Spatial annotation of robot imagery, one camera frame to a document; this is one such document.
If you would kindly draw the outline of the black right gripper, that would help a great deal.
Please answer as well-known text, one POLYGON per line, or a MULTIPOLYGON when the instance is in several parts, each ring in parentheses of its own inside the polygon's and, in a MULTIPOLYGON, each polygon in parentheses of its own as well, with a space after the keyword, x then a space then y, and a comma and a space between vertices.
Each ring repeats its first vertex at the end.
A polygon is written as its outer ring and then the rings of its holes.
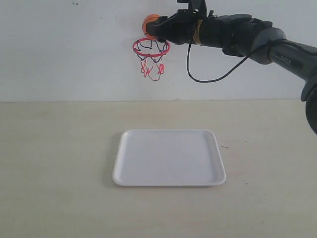
POLYGON ((149 32, 156 36, 160 43, 169 41, 177 45, 188 44, 192 39, 197 20, 198 14, 196 12, 180 9, 172 16, 160 16, 150 26, 149 32))

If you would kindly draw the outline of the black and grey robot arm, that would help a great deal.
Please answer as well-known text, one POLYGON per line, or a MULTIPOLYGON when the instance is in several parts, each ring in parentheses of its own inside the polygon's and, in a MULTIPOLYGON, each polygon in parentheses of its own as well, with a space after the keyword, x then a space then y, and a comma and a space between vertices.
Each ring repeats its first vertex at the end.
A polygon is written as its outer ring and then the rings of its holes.
POLYGON ((304 80, 300 99, 306 103, 306 118, 317 130, 317 49, 286 39, 270 21, 249 14, 215 16, 199 10, 179 10, 145 25, 146 33, 159 41, 222 49, 228 56, 275 63, 304 80))

